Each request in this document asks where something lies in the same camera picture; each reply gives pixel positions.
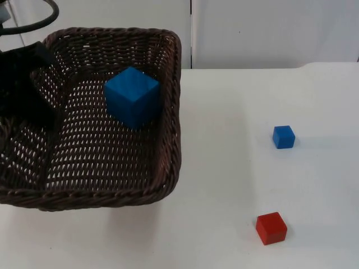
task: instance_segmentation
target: white table surface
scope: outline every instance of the white table surface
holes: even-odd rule
[[[184,70],[182,169],[165,200],[59,213],[0,206],[0,268],[358,268],[359,64]],[[277,150],[289,124],[293,149]],[[279,211],[264,246],[256,216]]]

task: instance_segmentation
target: woven basket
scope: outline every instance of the woven basket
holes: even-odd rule
[[[153,203],[181,167],[181,43],[158,29],[70,28],[49,35],[56,56],[33,73],[56,109],[53,131],[1,118],[0,203],[60,211]],[[133,66],[161,84],[163,112],[135,131],[109,116],[107,80]]]

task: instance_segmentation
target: blue cube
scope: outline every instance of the blue cube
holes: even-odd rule
[[[129,67],[105,84],[108,114],[128,128],[138,129],[161,111],[159,82]]]
[[[278,149],[290,149],[294,145],[296,136],[290,126],[274,127],[273,141]]]

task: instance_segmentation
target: red cube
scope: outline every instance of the red cube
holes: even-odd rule
[[[287,226],[278,212],[259,216],[256,230],[265,245],[284,241],[287,235]]]

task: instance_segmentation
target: black cable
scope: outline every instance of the black cable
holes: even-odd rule
[[[46,19],[36,22],[34,24],[29,24],[20,27],[12,27],[12,28],[4,28],[0,29],[0,35],[18,35],[23,34],[31,31],[35,31],[37,29],[41,29],[45,26],[51,24],[54,20],[57,19],[59,15],[59,8],[58,5],[55,3],[54,0],[44,0],[44,2],[48,3],[52,7],[52,14],[47,17]]]

